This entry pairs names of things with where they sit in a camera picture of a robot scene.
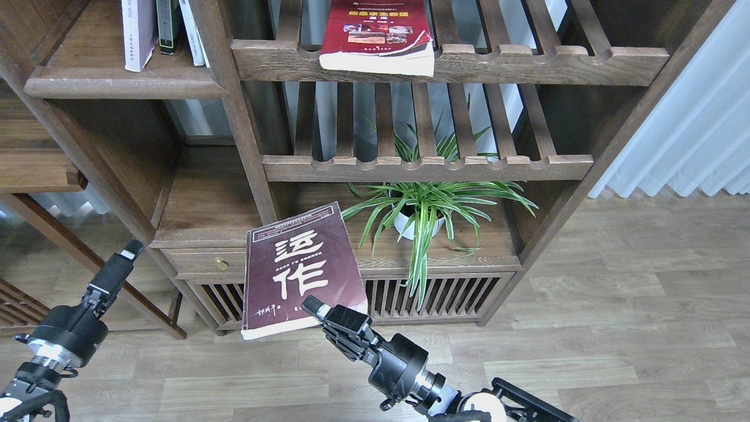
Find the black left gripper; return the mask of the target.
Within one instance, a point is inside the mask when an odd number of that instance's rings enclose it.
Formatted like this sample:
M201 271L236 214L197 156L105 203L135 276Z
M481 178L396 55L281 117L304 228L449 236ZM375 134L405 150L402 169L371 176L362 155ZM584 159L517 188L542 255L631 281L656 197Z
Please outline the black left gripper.
M101 317L120 293L144 248L145 244L139 240L129 241L92 278L80 304L57 305L30 335L16 334L16 341L35 353L32 363L51 370L86 366L109 333Z

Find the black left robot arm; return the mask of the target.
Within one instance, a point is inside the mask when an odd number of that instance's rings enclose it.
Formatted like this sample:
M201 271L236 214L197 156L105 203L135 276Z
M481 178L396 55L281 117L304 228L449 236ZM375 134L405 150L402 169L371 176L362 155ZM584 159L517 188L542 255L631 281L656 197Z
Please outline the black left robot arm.
M77 377L77 369L87 365L108 335L101 317L115 301L144 247L138 240L129 241L92 278L80 304L57 305L31 334L15 336L35 355L22 363L2 391L3 421L32 421L38 415L51 414L56 421L70 420L67 398L58 386L64 377Z

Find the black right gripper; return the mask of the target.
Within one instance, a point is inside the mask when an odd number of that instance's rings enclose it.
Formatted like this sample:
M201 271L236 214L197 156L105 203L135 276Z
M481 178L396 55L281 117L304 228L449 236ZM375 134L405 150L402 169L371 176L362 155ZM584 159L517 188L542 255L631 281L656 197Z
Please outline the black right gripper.
M409 404L420 414L445 411L445 377L427 371L428 352L422 347L402 334L386 341L372 330L370 316L344 305L330 307L313 295L302 309L321 323L326 338L349 360L372 367L368 382L386 396L380 410L412 398Z

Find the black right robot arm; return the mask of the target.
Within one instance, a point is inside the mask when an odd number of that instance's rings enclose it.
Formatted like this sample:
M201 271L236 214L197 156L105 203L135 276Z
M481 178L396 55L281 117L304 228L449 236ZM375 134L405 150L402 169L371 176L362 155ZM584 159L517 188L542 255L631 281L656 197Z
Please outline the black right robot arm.
M351 361L371 366L368 382L385 395L383 411L405 401L429 421L573 421L574 417L501 377L490 389L463 394L427 367L428 352L395 334L385 340L370 316L343 305L324 304L313 295L302 309L322 324L326 338Z

